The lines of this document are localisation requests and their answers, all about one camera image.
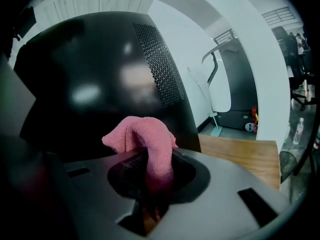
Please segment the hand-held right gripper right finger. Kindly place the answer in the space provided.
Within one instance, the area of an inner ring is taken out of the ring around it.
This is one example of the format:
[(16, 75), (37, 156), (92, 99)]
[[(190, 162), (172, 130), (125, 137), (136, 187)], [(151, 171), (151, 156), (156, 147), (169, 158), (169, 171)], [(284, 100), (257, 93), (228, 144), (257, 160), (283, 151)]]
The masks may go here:
[(169, 206), (149, 234), (151, 240), (235, 240), (259, 230), (238, 194), (246, 189), (253, 189), (277, 215), (290, 206), (278, 190), (231, 161), (183, 148), (175, 151), (204, 165), (210, 180), (194, 201)]

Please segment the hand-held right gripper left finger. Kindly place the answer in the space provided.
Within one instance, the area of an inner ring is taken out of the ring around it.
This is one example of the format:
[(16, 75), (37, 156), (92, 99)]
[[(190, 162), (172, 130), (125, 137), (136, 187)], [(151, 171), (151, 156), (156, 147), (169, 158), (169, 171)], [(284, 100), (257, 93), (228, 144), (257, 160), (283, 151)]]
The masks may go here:
[(54, 153), (44, 156), (54, 184), (69, 212), (79, 240), (142, 240), (119, 225), (132, 215), (136, 201), (120, 196), (108, 181), (108, 172), (134, 152), (63, 164)]

